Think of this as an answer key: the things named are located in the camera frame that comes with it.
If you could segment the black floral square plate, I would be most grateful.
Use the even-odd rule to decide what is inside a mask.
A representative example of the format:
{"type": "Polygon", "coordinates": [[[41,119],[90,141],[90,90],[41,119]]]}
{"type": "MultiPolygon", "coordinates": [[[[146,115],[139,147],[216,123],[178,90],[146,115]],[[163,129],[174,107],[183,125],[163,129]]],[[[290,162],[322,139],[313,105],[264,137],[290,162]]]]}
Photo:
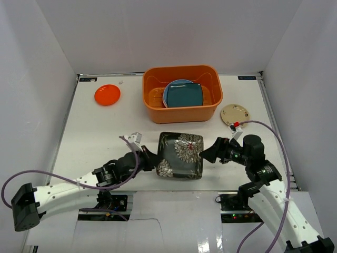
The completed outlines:
{"type": "Polygon", "coordinates": [[[157,154],[162,158],[156,174],[164,178],[199,180],[203,174],[203,137],[196,134],[162,132],[157,154]]]}

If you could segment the teal square plate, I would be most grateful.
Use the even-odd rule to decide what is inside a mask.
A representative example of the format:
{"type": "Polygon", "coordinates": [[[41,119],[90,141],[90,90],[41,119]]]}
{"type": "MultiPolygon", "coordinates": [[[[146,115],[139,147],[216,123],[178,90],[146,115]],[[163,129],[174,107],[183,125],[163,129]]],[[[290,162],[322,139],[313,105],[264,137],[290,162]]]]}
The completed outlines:
{"type": "Polygon", "coordinates": [[[199,83],[170,84],[166,95],[166,105],[168,108],[202,106],[202,86],[199,83]]]}

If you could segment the blue round plate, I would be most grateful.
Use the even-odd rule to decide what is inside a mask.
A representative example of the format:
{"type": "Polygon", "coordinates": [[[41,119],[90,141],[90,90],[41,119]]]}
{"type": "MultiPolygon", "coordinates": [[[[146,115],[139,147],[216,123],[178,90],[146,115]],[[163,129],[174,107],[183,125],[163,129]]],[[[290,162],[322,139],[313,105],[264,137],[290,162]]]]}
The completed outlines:
{"type": "Polygon", "coordinates": [[[188,84],[188,83],[193,83],[192,81],[190,80],[186,80],[186,79],[178,79],[178,80],[175,80],[175,81],[172,81],[170,82],[164,89],[164,92],[163,92],[163,97],[162,97],[162,101],[163,101],[163,104],[164,106],[167,108],[168,105],[167,105],[167,95],[168,95],[168,91],[169,91],[169,87],[171,84],[173,85],[176,85],[176,84],[188,84]]]}

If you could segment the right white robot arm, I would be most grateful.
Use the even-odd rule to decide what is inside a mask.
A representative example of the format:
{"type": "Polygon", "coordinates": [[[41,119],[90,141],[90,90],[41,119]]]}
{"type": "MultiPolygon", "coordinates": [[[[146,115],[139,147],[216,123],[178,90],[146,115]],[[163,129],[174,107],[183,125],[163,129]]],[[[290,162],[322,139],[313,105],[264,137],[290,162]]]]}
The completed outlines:
{"type": "Polygon", "coordinates": [[[239,187],[237,202],[244,210],[252,209],[274,234],[271,245],[279,244],[284,252],[334,251],[332,240],[323,238],[290,198],[281,174],[265,158],[260,137],[246,135],[242,145],[234,139],[217,138],[200,157],[210,163],[232,161],[245,167],[250,182],[239,187]]]}

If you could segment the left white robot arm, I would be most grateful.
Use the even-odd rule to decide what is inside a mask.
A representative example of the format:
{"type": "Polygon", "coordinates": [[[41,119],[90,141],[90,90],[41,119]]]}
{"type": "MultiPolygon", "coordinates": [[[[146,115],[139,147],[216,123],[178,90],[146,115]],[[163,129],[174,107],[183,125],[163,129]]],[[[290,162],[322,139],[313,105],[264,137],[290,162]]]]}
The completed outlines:
{"type": "Polygon", "coordinates": [[[51,186],[22,185],[11,200],[14,229],[17,232],[37,226],[41,219],[74,209],[86,209],[86,200],[94,196],[99,210],[111,205],[111,197],[104,191],[119,188],[140,171],[152,171],[161,157],[146,146],[113,159],[101,167],[74,180],[65,179],[51,186]]]}

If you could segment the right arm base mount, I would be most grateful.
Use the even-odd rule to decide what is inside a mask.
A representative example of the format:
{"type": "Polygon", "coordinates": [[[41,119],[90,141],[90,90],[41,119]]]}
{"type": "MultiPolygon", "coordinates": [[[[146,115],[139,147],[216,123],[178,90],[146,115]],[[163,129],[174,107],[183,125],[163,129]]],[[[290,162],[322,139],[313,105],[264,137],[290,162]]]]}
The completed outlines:
{"type": "Polygon", "coordinates": [[[220,192],[215,202],[220,206],[222,224],[262,222],[255,211],[243,204],[236,192],[220,192]]]}

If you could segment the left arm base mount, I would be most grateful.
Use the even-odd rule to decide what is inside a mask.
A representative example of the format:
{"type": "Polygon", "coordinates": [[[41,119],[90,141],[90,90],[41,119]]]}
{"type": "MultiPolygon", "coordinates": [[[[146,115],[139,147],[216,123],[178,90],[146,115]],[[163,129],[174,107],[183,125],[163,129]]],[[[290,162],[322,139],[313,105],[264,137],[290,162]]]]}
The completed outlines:
{"type": "Polygon", "coordinates": [[[97,205],[90,211],[80,211],[78,221],[128,221],[128,195],[112,195],[110,192],[100,192],[97,195],[97,205]]]}

